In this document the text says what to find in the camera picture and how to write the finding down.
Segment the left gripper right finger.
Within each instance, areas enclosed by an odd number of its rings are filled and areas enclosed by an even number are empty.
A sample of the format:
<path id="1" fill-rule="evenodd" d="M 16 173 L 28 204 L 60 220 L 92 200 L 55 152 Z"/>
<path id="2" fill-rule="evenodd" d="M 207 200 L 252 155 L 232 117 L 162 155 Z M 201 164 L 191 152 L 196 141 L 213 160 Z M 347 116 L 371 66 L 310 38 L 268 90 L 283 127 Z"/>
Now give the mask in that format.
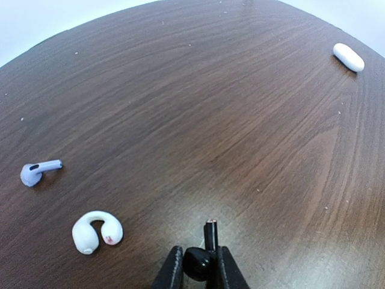
<path id="1" fill-rule="evenodd" d="M 220 246 L 217 250 L 215 288 L 250 289 L 230 250 Z"/>

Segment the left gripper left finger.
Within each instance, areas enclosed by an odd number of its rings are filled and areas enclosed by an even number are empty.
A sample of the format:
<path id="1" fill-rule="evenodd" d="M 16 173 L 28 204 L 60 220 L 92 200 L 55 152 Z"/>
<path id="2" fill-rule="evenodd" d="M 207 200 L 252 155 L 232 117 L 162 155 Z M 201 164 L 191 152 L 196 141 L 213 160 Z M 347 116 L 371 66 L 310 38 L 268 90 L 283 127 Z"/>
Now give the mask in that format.
<path id="1" fill-rule="evenodd" d="M 183 287 L 183 248 L 174 246 L 154 279 L 151 289 L 180 289 Z"/>

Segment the black earbud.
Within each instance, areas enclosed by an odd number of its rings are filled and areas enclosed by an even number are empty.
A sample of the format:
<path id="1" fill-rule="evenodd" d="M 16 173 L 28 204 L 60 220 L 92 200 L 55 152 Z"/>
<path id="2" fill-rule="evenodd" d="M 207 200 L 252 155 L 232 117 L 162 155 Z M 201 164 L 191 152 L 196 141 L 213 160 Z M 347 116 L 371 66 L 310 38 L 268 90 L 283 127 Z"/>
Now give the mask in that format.
<path id="1" fill-rule="evenodd" d="M 204 282 L 214 272 L 218 249 L 217 221 L 209 219 L 204 227 L 205 247 L 189 247 L 183 256 L 183 271 L 191 279 Z"/>

